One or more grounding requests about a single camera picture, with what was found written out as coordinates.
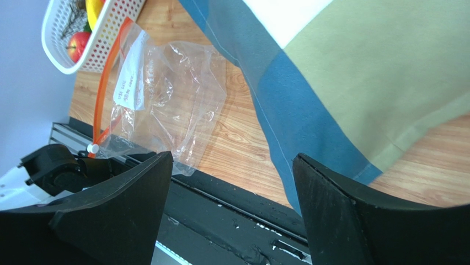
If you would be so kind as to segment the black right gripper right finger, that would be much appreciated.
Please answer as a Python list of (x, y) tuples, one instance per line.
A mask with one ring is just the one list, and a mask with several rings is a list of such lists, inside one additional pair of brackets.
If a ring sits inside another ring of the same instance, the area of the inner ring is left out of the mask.
[(303, 153), (293, 176), (314, 264), (469, 263), (469, 205), (394, 197)]

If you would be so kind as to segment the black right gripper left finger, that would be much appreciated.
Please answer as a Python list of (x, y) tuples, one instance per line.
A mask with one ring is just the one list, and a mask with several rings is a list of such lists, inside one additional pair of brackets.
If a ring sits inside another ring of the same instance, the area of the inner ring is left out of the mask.
[(2, 264), (150, 264), (173, 158), (134, 168), (44, 206), (1, 212)]

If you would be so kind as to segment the clear orange zip top bag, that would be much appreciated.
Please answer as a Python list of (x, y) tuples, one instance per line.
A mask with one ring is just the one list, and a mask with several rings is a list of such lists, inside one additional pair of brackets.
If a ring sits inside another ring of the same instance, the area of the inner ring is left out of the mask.
[(91, 158), (169, 151), (192, 175), (225, 104), (226, 59), (211, 45), (157, 45), (126, 18), (101, 74)]

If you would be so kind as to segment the red fake apple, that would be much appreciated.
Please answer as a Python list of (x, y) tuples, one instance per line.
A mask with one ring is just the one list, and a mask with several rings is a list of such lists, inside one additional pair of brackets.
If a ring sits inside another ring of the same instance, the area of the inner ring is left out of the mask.
[(80, 31), (72, 35), (67, 46), (67, 52), (70, 59), (77, 63), (84, 53), (88, 40), (91, 36), (90, 32)]

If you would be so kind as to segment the green fake chili pepper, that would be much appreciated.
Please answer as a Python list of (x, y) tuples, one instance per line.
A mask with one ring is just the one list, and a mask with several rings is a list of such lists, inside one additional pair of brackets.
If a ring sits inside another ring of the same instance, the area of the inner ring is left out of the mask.
[(85, 26), (83, 27), (83, 32), (84, 33), (87, 33), (87, 34), (91, 34), (92, 33), (92, 29), (90, 28), (90, 25), (88, 22), (86, 22)]

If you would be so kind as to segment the yellow fake banana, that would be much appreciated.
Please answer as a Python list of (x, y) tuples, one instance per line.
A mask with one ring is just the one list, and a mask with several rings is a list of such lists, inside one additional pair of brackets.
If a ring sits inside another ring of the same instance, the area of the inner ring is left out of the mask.
[(88, 24), (89, 24), (90, 29), (93, 30), (100, 16), (100, 12), (102, 11), (105, 1), (85, 0), (85, 2), (86, 2)]

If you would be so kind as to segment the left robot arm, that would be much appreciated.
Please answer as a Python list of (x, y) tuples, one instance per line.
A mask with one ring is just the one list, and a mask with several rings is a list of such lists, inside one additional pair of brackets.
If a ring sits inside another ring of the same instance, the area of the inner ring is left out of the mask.
[(114, 176), (109, 159), (90, 157), (88, 151), (73, 154), (62, 144), (46, 145), (1, 177), (1, 210), (46, 205)]

